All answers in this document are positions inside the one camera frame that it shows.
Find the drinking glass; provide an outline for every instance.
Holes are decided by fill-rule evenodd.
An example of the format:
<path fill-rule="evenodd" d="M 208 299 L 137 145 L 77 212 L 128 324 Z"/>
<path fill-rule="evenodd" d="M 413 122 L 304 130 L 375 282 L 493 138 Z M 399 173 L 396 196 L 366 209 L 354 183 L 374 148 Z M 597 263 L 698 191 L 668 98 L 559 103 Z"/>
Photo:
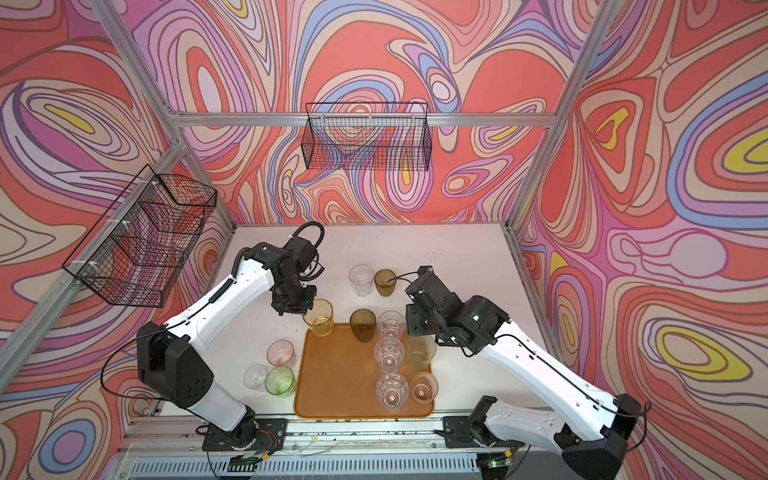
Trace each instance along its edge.
<path fill-rule="evenodd" d="M 388 409 L 399 409 L 408 400 L 408 382 L 397 373 L 385 373 L 376 384 L 376 397 Z"/>
<path fill-rule="evenodd" d="M 406 358 L 408 359 L 408 364 L 417 372 L 427 368 L 436 352 L 437 344 L 431 335 L 411 336 L 408 338 Z"/>
<path fill-rule="evenodd" d="M 314 306 L 302 318 L 317 336 L 326 336 L 333 330 L 333 306 L 328 300 L 315 298 Z"/>
<path fill-rule="evenodd" d="M 373 357 L 382 372 L 394 373 L 397 372 L 406 357 L 406 348 L 402 346 L 400 340 L 388 336 L 379 340 L 373 347 Z"/>
<path fill-rule="evenodd" d="M 411 397 L 419 403 L 434 400 L 438 389 L 437 379 L 429 372 L 416 373 L 411 379 Z"/>
<path fill-rule="evenodd" d="M 393 336 L 398 339 L 406 331 L 406 319 L 400 312 L 387 310 L 379 315 L 376 320 L 376 328 L 379 329 L 382 338 Z"/>
<path fill-rule="evenodd" d="M 395 272 L 391 270 L 379 270 L 376 272 L 376 276 L 373 277 L 376 283 L 376 289 L 381 296 L 390 296 L 395 291 Z"/>
<path fill-rule="evenodd" d="M 293 366 L 296 363 L 293 344 L 288 340 L 277 340 L 266 349 L 266 360 L 274 366 Z"/>
<path fill-rule="evenodd" d="M 296 377 L 285 365 L 276 366 L 266 375 L 264 386 L 272 395 L 289 397 L 296 393 Z"/>
<path fill-rule="evenodd" d="M 263 390 L 264 381 L 266 380 L 266 375 L 269 372 L 270 370 L 265 365 L 260 363 L 252 365 L 248 370 L 245 371 L 245 375 L 243 376 L 243 383 L 249 389 Z"/>
<path fill-rule="evenodd" d="M 349 318 L 349 326 L 355 338 L 363 343 L 368 343 L 376 334 L 376 314 L 367 308 L 355 310 Z"/>
<path fill-rule="evenodd" d="M 349 271 L 349 281 L 357 296 L 368 296 L 373 291 L 373 269 L 367 265 L 358 265 Z"/>

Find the yellow glass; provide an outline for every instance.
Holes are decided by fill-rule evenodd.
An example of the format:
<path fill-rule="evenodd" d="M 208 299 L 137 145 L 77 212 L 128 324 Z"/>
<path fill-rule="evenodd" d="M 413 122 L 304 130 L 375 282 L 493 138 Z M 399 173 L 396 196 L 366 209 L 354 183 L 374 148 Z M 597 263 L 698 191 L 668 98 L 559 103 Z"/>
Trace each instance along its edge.
<path fill-rule="evenodd" d="M 431 335 L 412 336 L 406 344 L 406 359 L 414 370 L 425 370 L 437 353 L 437 344 Z"/>
<path fill-rule="evenodd" d="M 328 300 L 315 298 L 314 306 L 302 318 L 317 336 L 326 336 L 333 331 L 333 306 Z"/>

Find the green glass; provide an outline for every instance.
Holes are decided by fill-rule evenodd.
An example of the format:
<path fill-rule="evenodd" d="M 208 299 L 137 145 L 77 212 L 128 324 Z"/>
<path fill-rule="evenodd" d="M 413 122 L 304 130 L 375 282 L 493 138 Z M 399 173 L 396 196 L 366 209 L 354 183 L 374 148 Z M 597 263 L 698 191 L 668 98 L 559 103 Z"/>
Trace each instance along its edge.
<path fill-rule="evenodd" d="M 286 366 L 276 366 L 266 375 L 264 386 L 275 396 L 289 397 L 296 392 L 296 377 Z"/>

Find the metal grate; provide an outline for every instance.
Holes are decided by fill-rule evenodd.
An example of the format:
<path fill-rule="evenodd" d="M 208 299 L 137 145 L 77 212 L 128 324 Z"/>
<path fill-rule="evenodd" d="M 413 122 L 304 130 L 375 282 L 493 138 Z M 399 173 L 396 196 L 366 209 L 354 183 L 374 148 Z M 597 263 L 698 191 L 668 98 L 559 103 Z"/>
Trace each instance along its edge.
<path fill-rule="evenodd" d="M 216 201 L 212 187 L 155 174 L 80 269 L 65 270 L 111 305 L 162 307 Z"/>
<path fill-rule="evenodd" d="M 428 110 L 422 102 L 306 104 L 301 141 L 306 168 L 428 171 Z"/>
<path fill-rule="evenodd" d="M 259 465 L 230 468 L 229 457 L 211 456 L 220 477 L 253 475 L 276 478 L 292 475 L 405 475 L 478 473 L 477 455 L 466 452 L 402 455 L 273 455 Z M 129 478 L 196 478 L 210 475 L 205 457 L 138 458 Z"/>

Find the black cable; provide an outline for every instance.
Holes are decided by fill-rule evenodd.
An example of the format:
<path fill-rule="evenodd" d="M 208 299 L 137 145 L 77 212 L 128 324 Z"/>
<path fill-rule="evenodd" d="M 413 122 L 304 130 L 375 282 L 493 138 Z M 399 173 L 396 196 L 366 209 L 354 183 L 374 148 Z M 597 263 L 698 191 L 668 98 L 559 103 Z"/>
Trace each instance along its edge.
<path fill-rule="evenodd" d="M 243 256 L 246 253 L 250 252 L 250 250 L 251 249 L 249 247 L 243 247 L 240 249 L 239 252 L 237 252 L 237 255 L 235 256 L 235 261 L 232 264 L 232 270 L 230 271 L 231 273 L 230 278 L 228 278 L 227 281 L 224 282 L 224 284 L 220 286 L 219 289 L 216 290 L 216 292 L 213 295 L 208 297 L 208 303 L 203 305 L 202 308 L 200 308 L 200 310 L 190 315 L 189 318 L 192 318 L 193 316 L 197 315 L 203 308 L 208 306 L 209 303 L 215 303 L 216 300 L 221 298 L 221 296 L 224 295 L 224 292 L 226 292 L 232 286 L 232 284 L 235 283 L 235 277 L 237 277 L 237 271 L 240 269 L 240 261 L 243 259 Z"/>
<path fill-rule="evenodd" d="M 608 411 L 608 412 L 610 412 L 610 413 L 613 413 L 614 415 L 618 415 L 618 416 L 620 416 L 620 417 L 627 417 L 627 418 L 629 418 L 629 419 L 638 419 L 638 418 L 640 418 L 641 416 L 645 416 L 645 415 L 647 415 L 647 414 L 648 414 L 648 412 L 650 412 L 650 410 L 653 408 L 653 404 L 652 404 L 651 402 L 645 402 L 645 405 L 643 406 L 643 411 L 642 411 L 642 412 L 640 412 L 640 413 L 638 413 L 638 414 L 636 414 L 636 415 L 631 415 L 631 414 L 627 414 L 627 413 L 621 413 L 621 412 L 615 412 L 614 410 L 611 410 L 611 409 L 609 409 L 608 407 L 604 406 L 602 403 L 600 403 L 599 401 L 597 401 L 597 400 L 596 400 L 594 397 L 590 396 L 588 393 L 586 393 L 584 390 L 582 390 L 582 389 L 581 389 L 581 387 L 579 387 L 578 385 L 576 385 L 575 383 L 573 383 L 573 382 L 571 381 L 571 379 L 569 379 L 567 376 L 563 375 L 563 374 L 562 374 L 562 372 L 560 372 L 560 371 L 559 371 L 559 370 L 557 370 L 555 367 L 553 367 L 552 365 L 550 365 L 550 363 L 549 363 L 549 362 L 547 362 L 546 360 L 542 359 L 540 356 L 536 355 L 536 353 L 535 353 L 533 350 L 531 350 L 530 348 L 528 348 L 528 346 L 526 346 L 526 345 L 525 345 L 525 342 L 523 342 L 522 340 L 520 340 L 520 339 L 519 339 L 517 336 L 514 336 L 514 335 L 512 335 L 512 334 L 510 334 L 510 333 L 504 333 L 504 334 L 502 334 L 502 335 L 499 335 L 499 336 L 497 336 L 497 337 L 495 337 L 495 338 L 498 340 L 498 339 L 501 339 L 501 338 L 503 338 L 503 337 L 505 337 L 505 336 L 510 336 L 511 338 L 513 338 L 513 339 L 517 340 L 517 341 L 518 341 L 518 343 L 520 344 L 520 346 L 523 346 L 523 347 L 525 347 L 525 349 L 526 349 L 527 351 L 529 351 L 529 352 L 530 352 L 530 354 L 531 354 L 531 355 L 532 355 L 534 358 L 537 358 L 537 359 L 541 360 L 541 361 L 542 361 L 542 362 L 543 362 L 543 363 L 544 363 L 546 366 L 548 366 L 550 369 L 552 369 L 552 371 L 554 371 L 554 372 L 555 372 L 555 373 L 557 373 L 557 374 L 558 374 L 560 377 L 562 377 L 562 379 L 563 379 L 563 380 L 565 380 L 566 382 L 570 383 L 570 384 L 571 384 L 571 386 L 573 386 L 573 387 L 574 387 L 576 390 L 578 390 L 579 392 L 581 392 L 581 394 L 582 394 L 583 396 L 585 396 L 585 397 L 586 397 L 588 400 L 591 400 L 591 401 L 592 401 L 592 402 L 593 402 L 595 405 L 599 406 L 599 407 L 600 407 L 600 408 L 602 408 L 603 410 L 606 410 L 606 411 Z"/>
<path fill-rule="evenodd" d="M 217 480 L 221 480 L 221 477 L 219 474 L 216 473 L 216 470 L 214 470 L 214 464 L 210 461 L 210 453 L 206 450 L 205 451 L 205 458 L 208 459 L 208 466 L 210 467 L 210 472 L 214 474 L 214 477 L 217 478 Z"/>
<path fill-rule="evenodd" d="M 317 248 L 320 245 L 320 242 L 323 241 L 323 238 L 326 235 L 326 228 L 321 223 L 306 222 L 304 225 L 301 225 L 299 228 L 297 228 L 296 231 L 293 232 L 293 235 L 291 235 L 291 237 L 298 237 L 299 233 L 301 233 L 307 227 L 317 227 L 320 229 L 320 236 L 318 237 L 317 241 L 314 244 L 314 247 Z"/>
<path fill-rule="evenodd" d="M 315 258 L 313 262 L 315 262 L 315 266 L 314 268 L 312 268 L 312 271 L 310 271 L 305 276 L 297 275 L 299 280 L 301 280 L 302 282 L 310 282 L 316 279 L 326 269 L 324 266 L 320 265 L 320 252 L 315 252 Z"/>
<path fill-rule="evenodd" d="M 645 436 L 647 434 L 648 434 L 648 414 L 646 412 L 646 414 L 643 415 L 643 436 L 640 437 L 640 441 L 638 443 L 635 443 L 629 449 L 627 449 L 627 453 L 631 452 L 632 450 L 635 450 L 640 445 L 643 445 L 643 442 L 645 442 Z"/>
<path fill-rule="evenodd" d="M 101 367 L 101 373 L 99 374 L 99 379 L 101 380 L 101 389 L 103 389 L 107 393 L 111 393 L 114 396 L 119 396 L 119 397 L 122 397 L 124 399 L 133 399 L 133 400 L 165 400 L 164 397 L 130 396 L 130 395 L 123 395 L 122 393 L 113 392 L 112 390 L 108 389 L 107 386 L 104 384 L 104 371 L 107 369 L 107 365 L 109 365 L 109 362 L 114 358 L 115 355 L 118 354 L 118 352 L 120 352 L 122 349 L 124 349 L 125 347 L 129 346 L 130 344 L 132 344 L 136 340 L 143 339 L 144 337 L 147 337 L 147 336 L 153 336 L 155 333 L 159 333 L 159 332 L 162 332 L 164 330 L 170 330 L 172 328 L 176 328 L 177 326 L 181 325 L 182 323 L 186 323 L 186 320 L 181 320 L 179 323 L 177 323 L 175 325 L 168 326 L 168 327 L 166 327 L 166 328 L 164 328 L 164 329 L 162 329 L 160 331 L 157 331 L 157 332 L 152 332 L 152 333 L 148 333 L 146 335 L 137 336 L 136 338 L 131 339 L 131 340 L 127 341 L 126 343 L 124 343 L 123 346 L 121 346 L 119 349 L 117 349 L 114 352 L 112 352 L 112 354 L 109 357 L 107 357 L 107 361 L 104 362 L 104 365 Z"/>
<path fill-rule="evenodd" d="M 517 465 L 512 467 L 512 469 L 509 471 L 507 476 L 504 477 L 504 480 L 507 480 L 507 478 L 511 477 L 512 474 L 515 473 L 518 470 L 518 468 L 520 468 L 520 465 L 522 464 L 523 460 L 525 460 L 525 456 L 528 454 L 529 450 L 531 450 L 531 444 L 530 443 L 528 444 L 528 448 L 525 449 L 525 452 L 523 452 L 523 456 L 520 457 L 520 462 L 518 462 Z"/>

